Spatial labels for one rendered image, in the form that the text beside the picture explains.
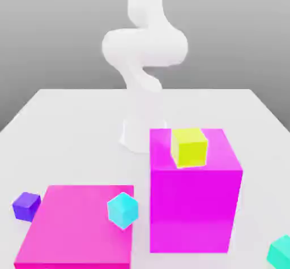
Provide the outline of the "small yellow cube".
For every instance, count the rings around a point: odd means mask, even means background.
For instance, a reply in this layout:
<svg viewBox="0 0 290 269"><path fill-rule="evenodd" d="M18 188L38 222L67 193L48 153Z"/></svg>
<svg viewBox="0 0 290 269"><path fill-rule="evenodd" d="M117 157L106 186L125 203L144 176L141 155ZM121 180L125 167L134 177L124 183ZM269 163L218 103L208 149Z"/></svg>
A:
<svg viewBox="0 0 290 269"><path fill-rule="evenodd" d="M177 168L205 166L208 139L200 128L172 129L170 152Z"/></svg>

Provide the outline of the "small cyan cube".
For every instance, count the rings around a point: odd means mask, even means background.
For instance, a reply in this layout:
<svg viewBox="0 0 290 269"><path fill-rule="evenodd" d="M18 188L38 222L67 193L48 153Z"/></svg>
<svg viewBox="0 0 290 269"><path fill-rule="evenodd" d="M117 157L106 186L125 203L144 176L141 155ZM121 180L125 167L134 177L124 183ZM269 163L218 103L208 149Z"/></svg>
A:
<svg viewBox="0 0 290 269"><path fill-rule="evenodd" d="M125 192L107 202L108 219L120 229L127 229L139 217L138 202Z"/></svg>

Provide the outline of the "small purple cube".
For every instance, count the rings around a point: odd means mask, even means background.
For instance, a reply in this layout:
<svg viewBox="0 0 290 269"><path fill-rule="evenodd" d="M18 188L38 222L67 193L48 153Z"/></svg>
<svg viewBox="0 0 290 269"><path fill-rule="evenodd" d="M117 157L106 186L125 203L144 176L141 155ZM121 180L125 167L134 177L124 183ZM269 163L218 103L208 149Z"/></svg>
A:
<svg viewBox="0 0 290 269"><path fill-rule="evenodd" d="M21 193L12 204L16 219L32 222L40 203L40 195L28 192Z"/></svg>

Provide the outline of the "small turquoise cube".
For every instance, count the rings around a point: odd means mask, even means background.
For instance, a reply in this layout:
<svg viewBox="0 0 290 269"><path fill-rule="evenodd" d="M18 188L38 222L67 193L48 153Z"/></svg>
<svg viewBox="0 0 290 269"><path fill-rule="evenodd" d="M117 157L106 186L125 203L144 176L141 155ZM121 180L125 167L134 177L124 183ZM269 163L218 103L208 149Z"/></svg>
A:
<svg viewBox="0 0 290 269"><path fill-rule="evenodd" d="M270 245L267 261L276 269L290 269L290 236L282 236Z"/></svg>

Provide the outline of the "large magenta box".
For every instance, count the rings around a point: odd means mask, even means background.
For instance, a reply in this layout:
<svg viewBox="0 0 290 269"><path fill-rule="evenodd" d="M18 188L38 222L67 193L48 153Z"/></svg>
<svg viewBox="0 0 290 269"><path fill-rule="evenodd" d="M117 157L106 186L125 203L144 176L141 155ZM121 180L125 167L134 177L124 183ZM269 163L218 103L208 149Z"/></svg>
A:
<svg viewBox="0 0 290 269"><path fill-rule="evenodd" d="M150 131L150 252L227 253L243 170L222 129L203 129L207 164L178 169L171 130Z"/></svg>

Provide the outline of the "large pink box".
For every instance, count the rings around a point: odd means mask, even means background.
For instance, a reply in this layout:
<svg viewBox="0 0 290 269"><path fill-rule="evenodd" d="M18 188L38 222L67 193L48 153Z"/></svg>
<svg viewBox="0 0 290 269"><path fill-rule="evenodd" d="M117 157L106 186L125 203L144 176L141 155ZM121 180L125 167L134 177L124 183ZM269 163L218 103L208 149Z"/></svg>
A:
<svg viewBox="0 0 290 269"><path fill-rule="evenodd" d="M107 202L132 185L50 185L15 269L131 269L132 227L108 219Z"/></svg>

